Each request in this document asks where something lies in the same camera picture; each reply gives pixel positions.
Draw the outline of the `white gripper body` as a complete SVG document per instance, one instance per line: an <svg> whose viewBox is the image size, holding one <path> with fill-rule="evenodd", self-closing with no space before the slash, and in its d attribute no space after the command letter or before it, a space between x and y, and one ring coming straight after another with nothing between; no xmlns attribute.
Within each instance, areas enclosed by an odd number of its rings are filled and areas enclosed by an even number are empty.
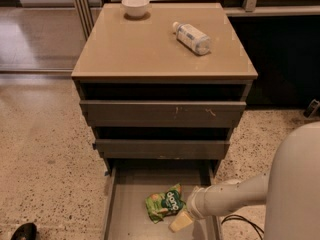
<svg viewBox="0 0 320 240"><path fill-rule="evenodd" d="M187 211L193 219L200 220L206 217L204 212L204 188L196 186L186 203Z"/></svg>

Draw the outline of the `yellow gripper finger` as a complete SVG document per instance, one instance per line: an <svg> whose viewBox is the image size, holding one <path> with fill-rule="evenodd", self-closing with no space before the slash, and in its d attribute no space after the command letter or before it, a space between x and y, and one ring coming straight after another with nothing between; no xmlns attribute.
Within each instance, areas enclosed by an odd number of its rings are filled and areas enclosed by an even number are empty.
<svg viewBox="0 0 320 240"><path fill-rule="evenodd" d="M190 215L190 213L187 210L181 210L177 214L173 222L169 225L169 229L172 232L178 232L183 228L186 228L187 226L191 225L193 222L194 219Z"/></svg>

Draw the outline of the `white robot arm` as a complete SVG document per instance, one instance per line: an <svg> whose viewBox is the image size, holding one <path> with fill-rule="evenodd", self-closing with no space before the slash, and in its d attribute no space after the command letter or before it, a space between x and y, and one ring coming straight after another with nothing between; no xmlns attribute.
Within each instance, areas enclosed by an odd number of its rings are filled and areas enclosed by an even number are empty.
<svg viewBox="0 0 320 240"><path fill-rule="evenodd" d="M255 205L266 206L264 240L320 240L320 122L287 135L269 171L194 188L169 229Z"/></svg>

